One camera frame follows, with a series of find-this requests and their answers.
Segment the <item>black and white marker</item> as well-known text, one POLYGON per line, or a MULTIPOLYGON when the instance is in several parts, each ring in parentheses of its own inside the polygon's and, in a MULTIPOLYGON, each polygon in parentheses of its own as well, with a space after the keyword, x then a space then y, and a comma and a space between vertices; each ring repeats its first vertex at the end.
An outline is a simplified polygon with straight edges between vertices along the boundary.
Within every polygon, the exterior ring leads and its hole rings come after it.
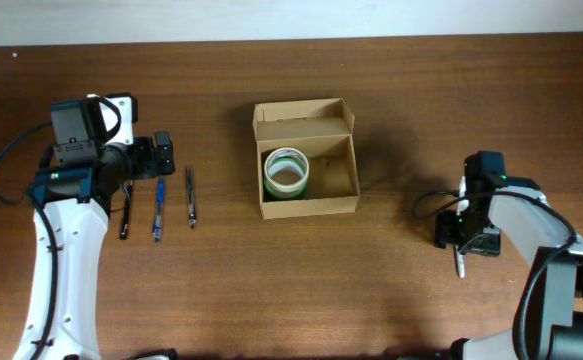
POLYGON ((464 256, 460 253, 457 246, 454 247, 454 260, 456 273, 459 278, 463 279, 466 276, 464 256))

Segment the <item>black pen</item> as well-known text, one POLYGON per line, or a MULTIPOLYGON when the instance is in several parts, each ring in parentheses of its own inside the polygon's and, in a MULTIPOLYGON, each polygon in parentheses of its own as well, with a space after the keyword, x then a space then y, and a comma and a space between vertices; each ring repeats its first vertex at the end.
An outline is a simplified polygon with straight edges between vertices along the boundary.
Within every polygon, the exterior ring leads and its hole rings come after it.
POLYGON ((125 203, 123 206, 123 215, 119 231, 119 239, 126 240, 128 238, 130 226, 130 212, 132 205, 133 181, 130 180, 124 187, 125 203))

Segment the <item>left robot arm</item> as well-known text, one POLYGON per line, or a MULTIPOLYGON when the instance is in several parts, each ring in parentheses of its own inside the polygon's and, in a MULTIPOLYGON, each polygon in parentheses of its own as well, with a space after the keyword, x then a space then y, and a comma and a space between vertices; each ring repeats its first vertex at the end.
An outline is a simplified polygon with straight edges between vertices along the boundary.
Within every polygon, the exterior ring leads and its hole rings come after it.
POLYGON ((136 137, 137 99, 88 95, 51 107, 55 141, 25 195, 34 209, 36 256, 17 359, 97 359, 99 258, 113 195, 130 182, 175 171, 166 131, 136 137))

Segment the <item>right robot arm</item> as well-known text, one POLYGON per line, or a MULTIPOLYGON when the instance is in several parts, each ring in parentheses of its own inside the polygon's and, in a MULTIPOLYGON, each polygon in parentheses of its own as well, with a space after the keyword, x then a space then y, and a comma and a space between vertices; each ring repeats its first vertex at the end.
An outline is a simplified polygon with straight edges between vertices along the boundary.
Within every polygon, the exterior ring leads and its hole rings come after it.
POLYGON ((530 267, 511 329, 458 339, 449 359, 583 359, 583 237, 529 178, 510 176, 499 152, 464 161, 454 201, 435 213, 439 248, 497 256, 508 237, 530 267))

